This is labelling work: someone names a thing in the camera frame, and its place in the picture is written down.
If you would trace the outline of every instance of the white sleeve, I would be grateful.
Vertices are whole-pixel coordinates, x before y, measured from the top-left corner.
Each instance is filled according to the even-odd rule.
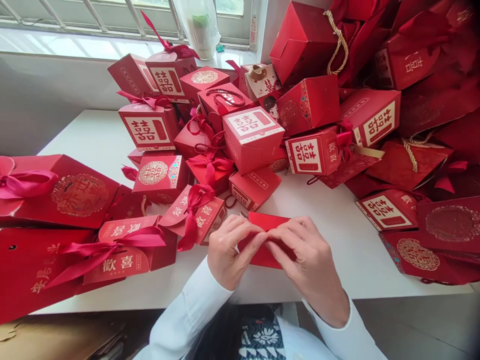
[[[375,345],[375,341],[365,328],[353,301],[350,301],[350,318],[343,328],[333,328],[324,322],[303,299],[303,303],[313,317],[325,345],[339,360],[387,360],[385,355]]]
[[[205,258],[157,320],[149,345],[134,360],[180,360],[232,294],[215,280]]]

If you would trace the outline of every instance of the windowsill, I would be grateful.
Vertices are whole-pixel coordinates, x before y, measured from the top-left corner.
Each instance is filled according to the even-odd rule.
[[[130,40],[93,35],[0,28],[0,54],[23,54],[112,62],[127,54],[148,58],[163,50],[163,46],[158,41],[146,41],[141,38]],[[197,60],[196,62],[198,66],[232,69],[226,63],[227,60],[234,60],[238,65],[259,63],[256,52],[232,48],[226,48],[224,52],[216,52],[210,60]]]

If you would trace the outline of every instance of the white table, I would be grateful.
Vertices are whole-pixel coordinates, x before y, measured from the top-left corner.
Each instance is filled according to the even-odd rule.
[[[134,144],[116,111],[85,110],[54,138],[39,155],[66,154],[119,183],[132,187],[122,164]],[[332,190],[318,182],[306,185],[307,175],[281,175],[282,183],[260,208],[282,217],[308,215],[330,243],[336,269],[353,299],[412,297],[472,293],[469,285],[422,284],[402,275],[385,250],[377,230],[355,205],[344,186]],[[237,204],[229,212],[246,210]],[[195,246],[177,254],[176,264],[129,277],[35,312],[35,314],[166,308],[207,254]],[[279,303],[301,299],[282,270],[251,265],[235,294],[238,302]]]

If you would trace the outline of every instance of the gold embossed emblem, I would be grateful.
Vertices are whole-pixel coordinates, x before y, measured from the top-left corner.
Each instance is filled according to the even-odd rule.
[[[210,84],[219,78],[218,72],[212,70],[198,71],[191,76],[195,84]]]
[[[440,266],[439,257],[421,246],[418,240],[411,238],[401,239],[396,248],[402,258],[418,269],[435,271]]]
[[[162,181],[169,167],[163,161],[152,161],[140,169],[138,179],[142,184],[153,185]]]
[[[59,212],[81,218],[101,210],[108,198],[105,183],[89,174],[64,176],[51,192]]]

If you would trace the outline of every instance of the hand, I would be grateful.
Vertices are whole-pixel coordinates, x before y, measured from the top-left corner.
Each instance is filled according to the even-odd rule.
[[[350,301],[335,269],[330,245],[309,217],[297,217],[268,232],[296,254],[292,261],[273,241],[265,245],[316,313],[333,328],[350,317]]]
[[[238,252],[235,247],[251,233],[252,241]],[[208,268],[215,280],[225,289],[234,291],[255,253],[267,239],[267,233],[244,217],[230,215],[220,228],[210,235]]]

